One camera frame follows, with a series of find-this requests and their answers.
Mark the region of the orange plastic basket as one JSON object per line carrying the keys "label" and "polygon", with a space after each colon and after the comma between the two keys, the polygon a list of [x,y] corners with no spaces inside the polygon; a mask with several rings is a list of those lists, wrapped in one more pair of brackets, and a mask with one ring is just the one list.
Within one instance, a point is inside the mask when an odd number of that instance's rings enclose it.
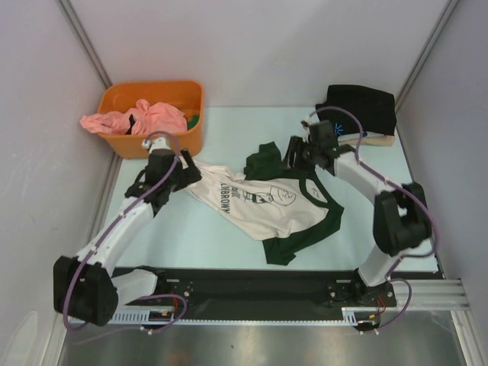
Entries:
{"label": "orange plastic basket", "polygon": [[143,140],[165,130],[196,156],[204,143],[204,88],[192,80],[125,82],[103,95],[98,114],[115,125],[98,132],[124,159],[146,158]]}

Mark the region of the cream and green t-shirt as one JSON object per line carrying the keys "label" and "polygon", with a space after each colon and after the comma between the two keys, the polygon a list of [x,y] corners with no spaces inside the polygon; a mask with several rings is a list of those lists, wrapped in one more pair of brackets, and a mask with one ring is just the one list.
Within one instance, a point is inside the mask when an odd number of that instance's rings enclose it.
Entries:
{"label": "cream and green t-shirt", "polygon": [[297,252],[340,230],[344,209],[315,169],[289,169],[273,142],[248,156],[241,172],[195,165],[201,180],[188,187],[189,193],[261,242],[270,265],[288,265]]}

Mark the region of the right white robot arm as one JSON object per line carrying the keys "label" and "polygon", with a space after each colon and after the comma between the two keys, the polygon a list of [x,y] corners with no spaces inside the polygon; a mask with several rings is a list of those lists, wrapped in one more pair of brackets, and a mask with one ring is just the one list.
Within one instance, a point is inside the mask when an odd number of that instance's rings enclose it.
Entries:
{"label": "right white robot arm", "polygon": [[328,121],[301,122],[305,137],[290,139],[284,158],[290,169],[320,167],[342,179],[366,197],[374,208],[375,247],[355,270],[352,298],[361,306],[371,305],[384,289],[395,267],[411,251],[432,236],[433,223],[421,185],[400,185],[367,165],[358,149],[340,145]]}

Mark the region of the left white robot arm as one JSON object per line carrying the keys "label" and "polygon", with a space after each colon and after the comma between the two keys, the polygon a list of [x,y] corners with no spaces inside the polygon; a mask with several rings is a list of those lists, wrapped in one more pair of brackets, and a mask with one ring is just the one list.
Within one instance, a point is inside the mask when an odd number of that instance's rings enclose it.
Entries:
{"label": "left white robot arm", "polygon": [[115,218],[73,257],[60,256],[53,266],[54,309],[96,326],[106,325],[121,305],[135,300],[163,303],[168,285],[161,272],[147,266],[114,276],[121,256],[137,234],[169,201],[170,194],[201,180],[187,149],[178,153],[157,148],[126,190]]}

